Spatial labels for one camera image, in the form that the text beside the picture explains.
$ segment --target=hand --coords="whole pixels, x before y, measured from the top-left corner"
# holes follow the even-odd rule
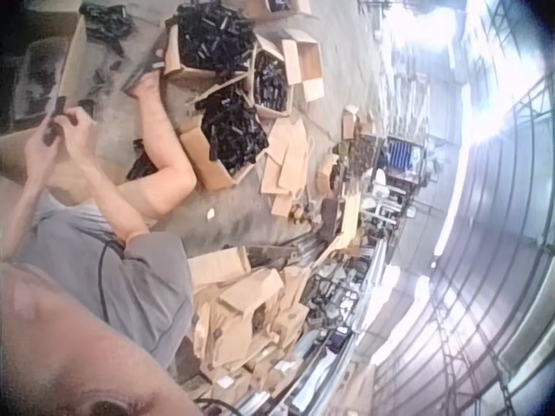
[[[62,139],[56,137],[51,146],[46,146],[42,137],[50,122],[50,116],[44,117],[41,125],[25,144],[25,163],[27,165],[27,183],[41,191],[47,184],[56,162],[56,155]]]
[[[81,107],[70,108],[65,114],[58,115],[54,121],[63,129],[69,156],[79,166],[94,161],[96,122]]]

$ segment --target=gray t-shirt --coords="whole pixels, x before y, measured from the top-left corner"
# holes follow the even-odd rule
[[[164,368],[191,326],[193,291],[181,241],[153,232],[124,248],[93,203],[37,213],[14,263],[48,274]]]

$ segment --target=man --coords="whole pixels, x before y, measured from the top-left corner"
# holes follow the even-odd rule
[[[144,218],[170,212],[196,178],[162,107],[160,71],[144,74],[130,92],[155,174],[112,184],[95,158],[95,122],[79,107],[55,122],[93,201],[66,207],[44,191],[62,145],[60,137],[44,145],[48,120],[25,148],[28,178],[0,250],[13,264],[0,280],[3,387],[18,406],[30,401],[42,413],[80,415],[96,414],[97,403],[145,414],[195,412],[163,370],[190,327],[186,255],[176,236],[150,233]]]

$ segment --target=factory floor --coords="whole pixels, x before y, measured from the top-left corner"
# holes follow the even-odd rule
[[[325,97],[306,103],[301,88],[298,88],[292,115],[293,120],[303,117],[307,134],[315,139],[308,181],[310,195],[315,198],[316,171],[323,156],[341,139],[344,107],[354,104],[364,113],[372,109],[376,114],[375,80],[380,68],[370,19],[358,15],[356,1],[317,0],[312,7],[313,18],[298,16],[267,23],[260,25],[257,31],[264,35],[277,33],[282,27],[297,28],[320,42]],[[119,86],[160,30],[153,24],[156,18],[148,18],[147,8],[140,15],[146,19],[135,18],[137,30],[122,43],[127,58],[119,72],[108,70],[117,56],[107,52],[103,45],[91,42],[87,45],[87,60],[82,71],[82,96],[94,85],[92,78],[97,68],[105,68],[113,77],[112,87],[105,88],[98,95],[98,152],[104,159],[124,166],[125,170],[134,162],[132,142],[140,137],[140,119],[135,101],[120,92]],[[193,108],[186,103],[194,94],[191,90],[167,85],[166,105],[176,128],[183,126],[192,115]],[[308,231],[307,225],[293,225],[286,218],[271,215],[273,198],[260,193],[264,163],[265,158],[231,189],[208,192],[198,185],[193,194],[160,221],[156,228],[179,235],[191,257],[217,250],[226,244],[283,242]],[[208,220],[206,214],[211,208],[215,217]]]

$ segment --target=pile of black parts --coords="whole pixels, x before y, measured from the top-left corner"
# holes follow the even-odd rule
[[[133,30],[133,21],[123,5],[111,7],[84,3],[79,12],[87,21],[87,36],[98,42],[106,43],[118,56],[124,57],[125,52],[120,39],[129,36]]]
[[[255,36],[252,23],[219,2],[181,4],[170,23],[179,25],[180,60],[189,68],[215,71],[231,79],[247,71]]]
[[[137,158],[135,163],[133,163],[133,167],[127,174],[127,180],[144,178],[145,176],[156,173],[158,171],[158,168],[148,157],[147,152],[145,151],[145,147],[142,144],[142,139],[134,140],[133,146],[135,151],[139,154],[139,157]]]
[[[202,133],[210,143],[210,160],[220,160],[230,175],[268,147],[268,136],[256,118],[256,108],[249,107],[245,96],[231,85],[209,95],[196,105],[205,110]]]
[[[272,13],[276,11],[287,11],[291,10],[289,5],[290,0],[268,0],[268,5],[270,6],[270,11]]]
[[[254,102],[279,112],[287,108],[285,65],[264,51],[257,54],[254,65]]]

